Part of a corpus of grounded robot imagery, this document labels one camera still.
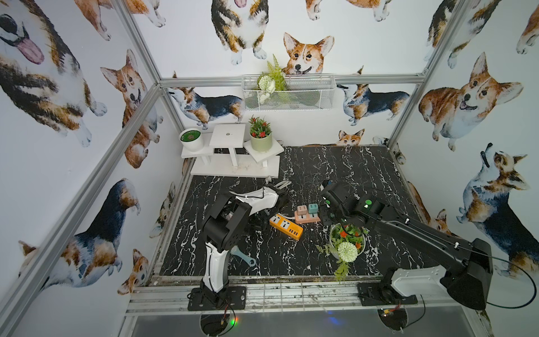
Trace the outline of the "teal charger plug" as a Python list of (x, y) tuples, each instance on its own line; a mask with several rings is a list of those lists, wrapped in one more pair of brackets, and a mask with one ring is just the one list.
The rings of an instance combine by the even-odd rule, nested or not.
[(318, 204), (308, 204), (307, 211), (309, 214), (316, 214), (319, 212), (319, 205)]

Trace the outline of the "pink power strip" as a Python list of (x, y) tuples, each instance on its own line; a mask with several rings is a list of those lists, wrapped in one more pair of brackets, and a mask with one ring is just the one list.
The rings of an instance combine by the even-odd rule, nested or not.
[(317, 213), (306, 213), (304, 215), (300, 215), (298, 211), (295, 212), (295, 223), (298, 225), (304, 225), (308, 223), (318, 223), (321, 219), (318, 216)]

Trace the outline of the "pink charger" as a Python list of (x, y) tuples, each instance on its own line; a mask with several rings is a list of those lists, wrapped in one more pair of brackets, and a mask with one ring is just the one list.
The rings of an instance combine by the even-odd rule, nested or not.
[(299, 216), (306, 216), (308, 214), (308, 208), (306, 205), (300, 205), (300, 206), (297, 206), (297, 210), (296, 210), (296, 213), (297, 215)]

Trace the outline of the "orange power strip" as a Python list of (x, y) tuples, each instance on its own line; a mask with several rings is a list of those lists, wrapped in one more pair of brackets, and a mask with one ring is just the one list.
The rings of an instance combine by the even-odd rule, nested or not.
[(290, 238), (298, 241), (302, 234), (303, 228), (295, 224), (291, 220), (285, 218), (280, 213), (275, 214), (269, 219), (269, 224), (279, 230), (281, 233), (286, 234)]

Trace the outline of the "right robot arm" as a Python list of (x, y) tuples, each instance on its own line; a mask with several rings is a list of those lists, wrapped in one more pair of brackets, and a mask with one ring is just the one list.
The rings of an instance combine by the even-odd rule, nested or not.
[(423, 269), (396, 269), (389, 287), (403, 297), (445, 291), (473, 310), (487, 306), (494, 266), (491, 246), (479, 238), (469, 242), (421, 223), (383, 199), (366, 193), (356, 196), (347, 184), (323, 181), (320, 194), (335, 219), (366, 227), (404, 242), (428, 255), (436, 265)]

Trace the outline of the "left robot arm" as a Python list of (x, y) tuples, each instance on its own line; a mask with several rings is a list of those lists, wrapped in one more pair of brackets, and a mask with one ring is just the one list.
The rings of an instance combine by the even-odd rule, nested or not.
[(206, 247), (205, 289), (214, 294), (226, 289), (230, 250), (245, 233), (249, 218), (257, 213), (273, 216), (288, 200), (288, 192), (274, 185), (243, 194), (230, 191), (217, 196), (202, 223)]

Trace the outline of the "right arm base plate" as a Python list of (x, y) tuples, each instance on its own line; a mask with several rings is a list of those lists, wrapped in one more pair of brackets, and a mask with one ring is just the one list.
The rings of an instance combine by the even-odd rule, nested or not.
[(398, 306), (415, 305), (415, 295), (402, 296), (390, 286), (378, 282), (360, 282), (357, 284), (358, 297), (363, 306)]

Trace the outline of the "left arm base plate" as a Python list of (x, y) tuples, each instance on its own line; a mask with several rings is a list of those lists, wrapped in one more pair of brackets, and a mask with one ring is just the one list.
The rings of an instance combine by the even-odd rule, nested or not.
[(224, 310), (226, 307), (230, 310), (244, 310), (246, 307), (246, 287), (229, 286), (219, 293), (214, 293), (205, 286), (198, 287), (192, 289), (188, 300), (190, 312)]

